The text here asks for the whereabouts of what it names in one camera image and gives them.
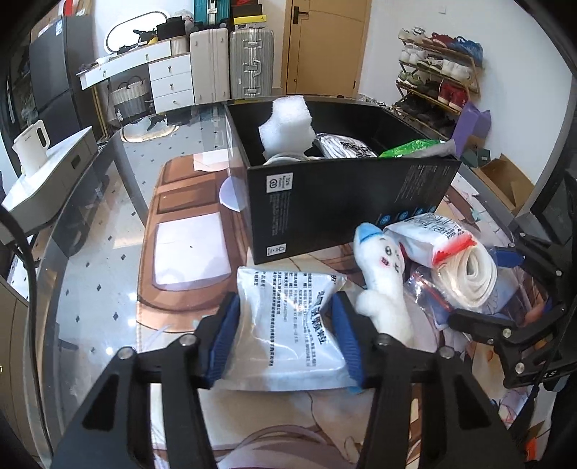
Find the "brown cardboard box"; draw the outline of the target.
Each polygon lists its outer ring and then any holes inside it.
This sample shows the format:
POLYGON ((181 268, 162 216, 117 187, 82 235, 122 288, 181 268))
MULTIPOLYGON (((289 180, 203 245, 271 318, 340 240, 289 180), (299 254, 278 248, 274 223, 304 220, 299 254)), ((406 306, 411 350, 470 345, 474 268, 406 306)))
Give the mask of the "brown cardboard box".
POLYGON ((512 215, 518 214, 535 188, 526 175, 504 154, 472 171, 512 215))

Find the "white printed plastic packet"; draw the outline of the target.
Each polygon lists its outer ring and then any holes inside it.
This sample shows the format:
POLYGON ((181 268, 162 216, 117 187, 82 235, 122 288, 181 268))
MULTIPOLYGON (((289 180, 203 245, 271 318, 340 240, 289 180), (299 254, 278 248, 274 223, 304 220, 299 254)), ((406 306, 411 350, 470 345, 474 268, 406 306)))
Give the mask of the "white printed plastic packet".
POLYGON ((237 270, 239 327, 217 384, 244 392, 353 385, 324 312, 346 278, 328 273, 237 270))

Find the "teal suitcase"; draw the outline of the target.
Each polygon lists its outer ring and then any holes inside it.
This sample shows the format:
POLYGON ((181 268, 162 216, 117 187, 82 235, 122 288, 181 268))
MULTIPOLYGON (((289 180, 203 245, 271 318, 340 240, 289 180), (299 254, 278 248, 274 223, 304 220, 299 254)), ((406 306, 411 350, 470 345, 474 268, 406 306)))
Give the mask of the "teal suitcase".
POLYGON ((195 22, 203 25, 226 25, 231 18, 230 0, 195 0, 195 22))

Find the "stack of shoe boxes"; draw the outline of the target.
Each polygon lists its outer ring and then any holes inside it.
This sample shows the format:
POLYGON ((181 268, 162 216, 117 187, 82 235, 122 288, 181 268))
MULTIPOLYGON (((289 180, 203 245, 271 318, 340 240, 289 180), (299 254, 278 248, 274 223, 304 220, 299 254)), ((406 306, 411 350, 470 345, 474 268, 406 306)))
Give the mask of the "stack of shoe boxes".
POLYGON ((236 26, 266 22, 266 15, 258 0, 234 0, 232 2, 232 18, 236 26))

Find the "black handbag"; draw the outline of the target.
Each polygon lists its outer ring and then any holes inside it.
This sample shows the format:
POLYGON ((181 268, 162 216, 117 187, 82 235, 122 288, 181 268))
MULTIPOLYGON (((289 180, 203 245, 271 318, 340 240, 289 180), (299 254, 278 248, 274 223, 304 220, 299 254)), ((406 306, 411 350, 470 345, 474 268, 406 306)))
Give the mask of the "black handbag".
POLYGON ((157 25, 158 40, 166 40, 186 34, 185 19, 182 17, 171 17, 166 22, 157 25))

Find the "black white printed pouch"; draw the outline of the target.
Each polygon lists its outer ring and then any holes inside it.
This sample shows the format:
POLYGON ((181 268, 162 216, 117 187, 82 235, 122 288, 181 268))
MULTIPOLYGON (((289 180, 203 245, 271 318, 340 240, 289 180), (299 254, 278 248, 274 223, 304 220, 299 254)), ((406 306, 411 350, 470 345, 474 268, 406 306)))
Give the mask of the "black white printed pouch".
POLYGON ((351 137, 319 133, 314 144, 320 149, 322 156, 328 159, 376 157, 375 152, 366 144, 351 137))

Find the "white dressing desk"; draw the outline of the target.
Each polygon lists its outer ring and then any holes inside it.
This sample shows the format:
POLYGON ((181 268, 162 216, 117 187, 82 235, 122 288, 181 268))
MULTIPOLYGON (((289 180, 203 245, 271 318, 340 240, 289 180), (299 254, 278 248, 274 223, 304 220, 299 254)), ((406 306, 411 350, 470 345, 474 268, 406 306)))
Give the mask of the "white dressing desk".
POLYGON ((78 72, 76 76, 79 78, 81 89, 86 90, 129 69, 188 53, 188 48, 188 37, 178 36, 137 47, 120 55, 98 58, 96 65, 78 72))

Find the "bagged white cloth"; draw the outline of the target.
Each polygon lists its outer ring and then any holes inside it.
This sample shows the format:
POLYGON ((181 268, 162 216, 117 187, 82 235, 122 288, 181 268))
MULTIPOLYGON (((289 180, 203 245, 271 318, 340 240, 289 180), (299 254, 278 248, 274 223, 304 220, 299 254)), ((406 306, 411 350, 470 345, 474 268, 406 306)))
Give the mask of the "bagged white cloth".
POLYGON ((454 220, 424 213, 385 230, 413 262, 465 309, 481 309, 497 282, 497 265, 485 246, 454 220))

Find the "white suitcase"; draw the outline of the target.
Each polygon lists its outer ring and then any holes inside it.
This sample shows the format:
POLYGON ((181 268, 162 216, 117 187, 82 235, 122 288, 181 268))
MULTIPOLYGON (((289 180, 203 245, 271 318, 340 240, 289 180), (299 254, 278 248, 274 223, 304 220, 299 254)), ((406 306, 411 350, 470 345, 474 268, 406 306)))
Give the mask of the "white suitcase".
POLYGON ((196 105, 230 99, 229 31, 206 29, 189 36, 196 105))

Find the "white plush toy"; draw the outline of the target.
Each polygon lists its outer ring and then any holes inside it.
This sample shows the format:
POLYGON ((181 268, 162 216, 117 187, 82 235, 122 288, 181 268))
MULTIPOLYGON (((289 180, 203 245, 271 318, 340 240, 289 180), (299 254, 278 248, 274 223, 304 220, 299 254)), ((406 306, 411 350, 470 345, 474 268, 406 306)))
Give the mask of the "white plush toy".
POLYGON ((366 289, 355 301, 355 310, 368 316, 378 333, 409 347, 414 330, 404 298, 405 261, 399 244, 370 223, 361 223, 353 240, 355 262, 366 289))

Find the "white foam block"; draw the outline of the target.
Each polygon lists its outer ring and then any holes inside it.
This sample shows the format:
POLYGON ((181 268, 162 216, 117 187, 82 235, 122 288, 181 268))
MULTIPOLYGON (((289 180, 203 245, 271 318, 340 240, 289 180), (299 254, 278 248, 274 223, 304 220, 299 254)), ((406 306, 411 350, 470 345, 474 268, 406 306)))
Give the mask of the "white foam block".
POLYGON ((304 96, 273 100, 271 115, 258 132, 266 160, 280 153, 304 154, 316 137, 304 96))

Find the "shoe rack with shoes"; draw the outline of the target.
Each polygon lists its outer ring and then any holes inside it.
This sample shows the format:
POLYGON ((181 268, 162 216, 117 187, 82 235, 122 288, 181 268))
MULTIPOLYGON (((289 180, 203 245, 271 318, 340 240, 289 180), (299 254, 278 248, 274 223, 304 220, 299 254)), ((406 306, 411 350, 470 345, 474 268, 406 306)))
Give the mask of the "shoe rack with shoes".
POLYGON ((480 96, 484 51, 463 36, 400 29, 403 48, 392 110, 409 123, 445 140, 453 135, 464 107, 480 96))

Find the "silver suitcase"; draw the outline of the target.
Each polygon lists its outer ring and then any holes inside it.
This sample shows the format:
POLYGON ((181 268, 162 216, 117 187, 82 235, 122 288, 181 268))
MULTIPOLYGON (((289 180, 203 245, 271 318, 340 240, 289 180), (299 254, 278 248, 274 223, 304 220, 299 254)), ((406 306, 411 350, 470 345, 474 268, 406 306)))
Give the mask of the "silver suitcase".
POLYGON ((240 29, 230 34, 232 99, 273 95, 274 45, 272 29, 240 29))

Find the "black cardboard box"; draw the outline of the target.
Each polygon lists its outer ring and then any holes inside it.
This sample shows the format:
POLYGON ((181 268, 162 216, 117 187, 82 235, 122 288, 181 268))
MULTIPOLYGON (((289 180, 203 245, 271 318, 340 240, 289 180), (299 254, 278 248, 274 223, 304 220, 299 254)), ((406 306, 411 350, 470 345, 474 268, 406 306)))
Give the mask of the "black cardboard box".
POLYGON ((315 131, 354 138, 375 156, 327 159, 313 146, 305 161, 268 165, 258 128, 272 100, 227 102, 229 168, 255 263, 348 243, 362 222, 382 228, 436 210, 461 165, 455 156, 383 158, 422 133, 366 102, 305 102, 315 131))

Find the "wooden door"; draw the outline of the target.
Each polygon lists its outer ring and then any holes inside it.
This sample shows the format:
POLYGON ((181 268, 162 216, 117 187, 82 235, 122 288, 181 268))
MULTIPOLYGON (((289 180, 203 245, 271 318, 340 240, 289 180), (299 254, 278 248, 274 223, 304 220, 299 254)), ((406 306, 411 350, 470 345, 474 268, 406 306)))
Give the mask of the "wooden door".
POLYGON ((287 94, 358 95, 370 0, 287 1, 281 88, 287 94))

